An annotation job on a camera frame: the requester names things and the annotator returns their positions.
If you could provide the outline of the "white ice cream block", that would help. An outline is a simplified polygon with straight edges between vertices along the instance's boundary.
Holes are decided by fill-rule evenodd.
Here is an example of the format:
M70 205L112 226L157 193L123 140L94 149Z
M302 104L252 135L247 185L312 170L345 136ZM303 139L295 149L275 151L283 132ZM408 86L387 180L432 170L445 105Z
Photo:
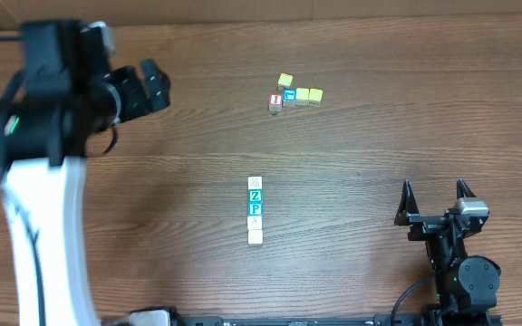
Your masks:
M248 230L262 230L263 229L263 217L262 216L248 216L247 217L247 229Z

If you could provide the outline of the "white sketch block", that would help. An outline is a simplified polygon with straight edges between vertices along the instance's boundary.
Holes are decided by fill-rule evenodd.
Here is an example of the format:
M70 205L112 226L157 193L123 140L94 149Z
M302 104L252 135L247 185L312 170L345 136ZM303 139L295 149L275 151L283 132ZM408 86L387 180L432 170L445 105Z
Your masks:
M263 179L261 177L248 177L247 178L247 188L249 190L262 189L263 188Z

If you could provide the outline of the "blue letter P block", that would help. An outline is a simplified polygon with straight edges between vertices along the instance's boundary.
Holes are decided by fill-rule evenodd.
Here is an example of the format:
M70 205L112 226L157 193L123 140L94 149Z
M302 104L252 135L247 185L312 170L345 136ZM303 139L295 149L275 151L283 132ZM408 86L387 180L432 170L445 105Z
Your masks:
M248 215L249 216L261 216L263 215L263 203L262 202L252 202L248 204Z

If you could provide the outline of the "green letter Z block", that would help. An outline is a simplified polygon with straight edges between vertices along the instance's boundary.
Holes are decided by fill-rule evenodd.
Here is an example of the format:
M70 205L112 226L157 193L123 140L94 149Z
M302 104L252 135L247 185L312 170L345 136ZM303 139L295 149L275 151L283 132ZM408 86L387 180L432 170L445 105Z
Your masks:
M263 190L262 189L249 189L248 190L248 202L249 203L262 203L263 202Z

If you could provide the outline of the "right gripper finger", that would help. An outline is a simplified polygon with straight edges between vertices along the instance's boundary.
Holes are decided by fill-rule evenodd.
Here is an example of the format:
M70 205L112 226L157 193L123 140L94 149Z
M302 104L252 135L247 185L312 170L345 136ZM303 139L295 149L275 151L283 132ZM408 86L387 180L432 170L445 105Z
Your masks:
M406 179L402 185L401 202L396 213L396 218L413 218L419 217L420 211L418 209L411 182Z
M463 178L460 178L457 181L456 185L457 191L457 199L461 199L463 197L475 197L476 195L470 190L469 186L465 182Z

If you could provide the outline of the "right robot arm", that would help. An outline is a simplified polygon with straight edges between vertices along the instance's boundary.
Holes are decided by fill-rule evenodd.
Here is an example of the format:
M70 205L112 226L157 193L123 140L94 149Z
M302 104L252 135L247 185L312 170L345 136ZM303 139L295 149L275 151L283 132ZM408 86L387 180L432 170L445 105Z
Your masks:
M497 306L501 269L485 256L469 255L464 240L481 232L489 218L486 202L457 181L457 200L441 216L422 216L411 182L402 185L401 202L394 224L407 226L410 241L425 244L432 272L417 281L397 299L390 324L398 321L402 302L423 284L433 281L436 304L427 304L412 318L414 325L499 325L499 317L489 315Z

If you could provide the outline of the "yellow letter K block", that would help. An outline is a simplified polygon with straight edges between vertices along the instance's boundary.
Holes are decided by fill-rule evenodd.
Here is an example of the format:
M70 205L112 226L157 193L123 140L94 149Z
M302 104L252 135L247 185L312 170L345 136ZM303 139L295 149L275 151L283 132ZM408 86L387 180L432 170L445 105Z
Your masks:
M251 229L247 232L247 243L250 246L261 246L264 242L264 232L262 229Z

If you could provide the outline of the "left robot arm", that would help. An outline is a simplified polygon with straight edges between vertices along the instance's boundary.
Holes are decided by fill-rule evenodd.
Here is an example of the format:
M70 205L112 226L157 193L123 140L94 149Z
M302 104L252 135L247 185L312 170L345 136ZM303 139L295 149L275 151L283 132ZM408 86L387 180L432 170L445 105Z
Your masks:
M20 28L24 66L0 97L0 194L23 325L96 325L82 226L87 139L169 106L151 59L112 69L108 25Z

